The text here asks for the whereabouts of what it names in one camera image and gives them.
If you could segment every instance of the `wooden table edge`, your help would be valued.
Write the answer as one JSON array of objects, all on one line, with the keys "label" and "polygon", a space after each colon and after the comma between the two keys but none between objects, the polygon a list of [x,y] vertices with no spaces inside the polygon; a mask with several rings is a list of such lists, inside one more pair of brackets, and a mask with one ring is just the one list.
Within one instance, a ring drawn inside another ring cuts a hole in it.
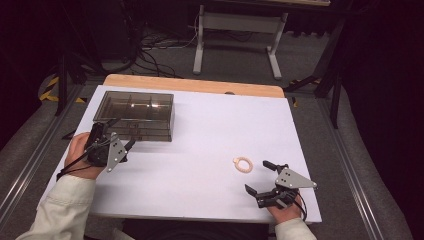
[{"label": "wooden table edge", "polygon": [[256,97],[285,97],[283,89],[279,86],[121,74],[108,75],[103,85],[204,93],[230,92],[236,95]]}]

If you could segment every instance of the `pink ring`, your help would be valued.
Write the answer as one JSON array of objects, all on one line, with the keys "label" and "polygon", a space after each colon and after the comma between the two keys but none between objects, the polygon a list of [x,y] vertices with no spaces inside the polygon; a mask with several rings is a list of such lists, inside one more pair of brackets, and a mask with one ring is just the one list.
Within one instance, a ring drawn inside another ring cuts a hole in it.
[{"label": "pink ring", "polygon": [[[249,164],[249,168],[245,169],[239,166],[239,162],[240,161],[245,161],[247,162],[247,164]],[[239,170],[242,173],[250,173],[253,169],[253,163],[252,161],[250,161],[250,159],[246,158],[246,157],[238,157],[238,158],[234,158],[233,159],[234,162],[234,166],[236,167],[237,170]]]}]

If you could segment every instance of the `person's arm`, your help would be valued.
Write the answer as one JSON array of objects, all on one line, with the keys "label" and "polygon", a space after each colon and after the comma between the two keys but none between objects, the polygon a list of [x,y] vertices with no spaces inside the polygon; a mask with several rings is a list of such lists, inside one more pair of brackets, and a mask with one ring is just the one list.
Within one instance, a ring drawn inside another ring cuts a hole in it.
[{"label": "person's arm", "polygon": [[[296,201],[301,206],[299,196],[296,198]],[[295,204],[283,209],[269,207],[268,211],[277,223],[275,226],[277,240],[316,240],[314,234],[312,234],[311,230],[300,218],[301,210]]]},{"label": "person's arm", "polygon": [[[65,166],[84,153],[89,133],[72,139]],[[80,161],[69,170],[88,167]],[[37,208],[31,229],[17,239],[83,239],[97,176],[103,168],[90,167],[61,177]]]}]

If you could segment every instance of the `human hand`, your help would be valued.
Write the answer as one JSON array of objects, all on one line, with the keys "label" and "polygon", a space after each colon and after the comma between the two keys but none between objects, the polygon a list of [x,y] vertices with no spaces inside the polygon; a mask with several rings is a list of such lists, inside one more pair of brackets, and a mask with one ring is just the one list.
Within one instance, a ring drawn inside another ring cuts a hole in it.
[{"label": "human hand", "polygon": [[[296,196],[296,202],[299,204],[299,206],[302,206],[300,195],[298,194]],[[300,218],[301,216],[301,210],[296,204],[292,204],[290,207],[286,207],[283,209],[278,209],[277,207],[268,207],[268,211],[271,213],[271,215],[274,217],[277,224],[295,219]]]},{"label": "human hand", "polygon": [[[71,164],[75,159],[79,158],[81,155],[84,154],[84,147],[87,143],[88,137],[90,136],[89,132],[81,133],[72,138],[71,145],[69,146],[68,155],[65,159],[65,167]],[[86,161],[81,160],[77,162],[75,165],[70,167],[67,172],[69,175],[80,177],[80,178],[86,178],[86,179],[93,179],[95,180],[100,173],[103,171],[104,167],[94,167],[88,164]]]}]

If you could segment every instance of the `transparent plastic box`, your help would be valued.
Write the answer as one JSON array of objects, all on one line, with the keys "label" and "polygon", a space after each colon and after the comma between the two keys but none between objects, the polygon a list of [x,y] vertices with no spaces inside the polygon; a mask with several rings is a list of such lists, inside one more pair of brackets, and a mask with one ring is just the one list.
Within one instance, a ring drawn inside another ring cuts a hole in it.
[{"label": "transparent plastic box", "polygon": [[172,141],[174,95],[106,91],[94,122],[120,119],[109,127],[122,140]]}]

